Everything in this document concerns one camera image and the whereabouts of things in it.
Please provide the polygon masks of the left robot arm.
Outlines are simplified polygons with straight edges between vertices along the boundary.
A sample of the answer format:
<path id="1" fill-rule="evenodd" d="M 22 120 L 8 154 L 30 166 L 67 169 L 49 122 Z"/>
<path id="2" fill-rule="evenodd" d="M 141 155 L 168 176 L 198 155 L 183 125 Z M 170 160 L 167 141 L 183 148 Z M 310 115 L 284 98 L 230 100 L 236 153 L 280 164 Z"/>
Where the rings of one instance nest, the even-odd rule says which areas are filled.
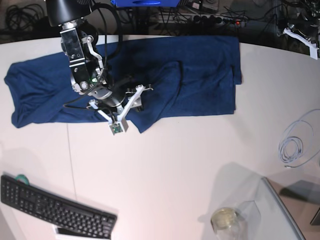
<path id="1" fill-rule="evenodd" d="M 285 29 L 309 42 L 320 38 L 320 2 L 318 0 L 281 0 L 283 12 L 276 21 L 277 32 Z"/>

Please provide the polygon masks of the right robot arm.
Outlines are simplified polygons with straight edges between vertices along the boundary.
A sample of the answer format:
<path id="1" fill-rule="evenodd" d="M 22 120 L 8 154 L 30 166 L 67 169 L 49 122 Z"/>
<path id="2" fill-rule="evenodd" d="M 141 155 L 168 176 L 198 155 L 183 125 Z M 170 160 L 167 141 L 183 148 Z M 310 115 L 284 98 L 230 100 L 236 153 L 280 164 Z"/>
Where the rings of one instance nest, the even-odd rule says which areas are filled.
<path id="1" fill-rule="evenodd" d="M 122 24 L 116 9 L 93 0 L 47 0 L 45 5 L 50 25 L 61 27 L 61 47 L 68 57 L 71 86 L 79 99 L 91 96 L 98 110 L 110 114 L 120 115 L 132 108 L 129 101 L 136 92 L 130 86 L 133 78 L 127 76 L 115 82 L 109 73 L 108 61 L 120 53 L 123 43 Z M 85 19 L 93 11 L 102 9 L 110 11 L 117 24 L 118 43 L 112 54 L 98 52 L 98 31 Z"/>

